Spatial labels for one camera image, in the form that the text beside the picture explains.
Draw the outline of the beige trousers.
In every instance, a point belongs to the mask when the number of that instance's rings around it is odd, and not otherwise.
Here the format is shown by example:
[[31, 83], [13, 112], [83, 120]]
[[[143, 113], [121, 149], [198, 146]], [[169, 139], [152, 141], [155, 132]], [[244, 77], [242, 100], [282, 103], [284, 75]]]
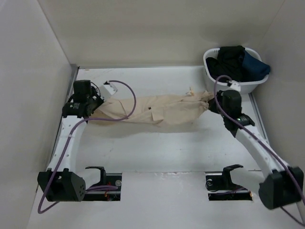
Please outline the beige trousers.
[[[213, 99], [212, 92], [194, 93], [190, 90], [184, 95], [156, 95], [139, 97], [133, 114], [125, 120], [129, 123], [156, 126], [181, 125], [198, 119], [208, 110], [208, 101]], [[91, 115], [92, 118], [120, 119], [133, 109], [134, 100], [109, 99]]]

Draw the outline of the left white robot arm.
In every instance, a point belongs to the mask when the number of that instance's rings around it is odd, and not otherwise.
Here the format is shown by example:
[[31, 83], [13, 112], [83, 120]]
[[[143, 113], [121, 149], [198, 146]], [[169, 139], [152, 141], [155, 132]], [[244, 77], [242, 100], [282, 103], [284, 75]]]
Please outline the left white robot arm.
[[88, 118], [103, 103], [89, 80], [73, 83], [73, 94], [62, 108], [61, 132], [47, 170], [37, 177], [49, 202], [80, 202], [86, 190], [84, 176], [76, 174], [76, 156]]

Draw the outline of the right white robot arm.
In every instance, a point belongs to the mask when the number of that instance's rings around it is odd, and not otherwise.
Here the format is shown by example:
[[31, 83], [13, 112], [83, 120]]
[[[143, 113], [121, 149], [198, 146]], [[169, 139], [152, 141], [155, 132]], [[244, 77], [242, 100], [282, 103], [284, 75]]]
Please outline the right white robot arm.
[[291, 167], [266, 143], [254, 121], [242, 113], [241, 95], [238, 91], [217, 91], [209, 103], [209, 110], [221, 115], [225, 128], [239, 141], [255, 160], [263, 177], [243, 172], [243, 166], [221, 176], [221, 183], [231, 189], [236, 185], [256, 193], [263, 205], [273, 210], [304, 201], [304, 173]]

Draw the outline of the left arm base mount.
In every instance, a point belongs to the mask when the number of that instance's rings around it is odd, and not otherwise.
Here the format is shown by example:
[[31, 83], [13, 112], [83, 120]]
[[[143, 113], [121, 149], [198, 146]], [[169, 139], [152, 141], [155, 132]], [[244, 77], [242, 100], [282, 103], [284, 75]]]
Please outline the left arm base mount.
[[86, 191], [83, 201], [120, 201], [122, 174], [107, 173], [104, 167], [85, 168]]

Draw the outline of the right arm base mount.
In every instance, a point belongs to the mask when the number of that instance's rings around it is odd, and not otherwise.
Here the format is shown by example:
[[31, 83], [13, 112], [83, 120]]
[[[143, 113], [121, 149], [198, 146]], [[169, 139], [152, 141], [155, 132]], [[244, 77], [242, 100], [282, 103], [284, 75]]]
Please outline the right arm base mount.
[[205, 174], [205, 187], [208, 191], [209, 201], [253, 200], [251, 191], [232, 182], [230, 173], [238, 168], [243, 168], [243, 166], [235, 164], [224, 167], [222, 171]]

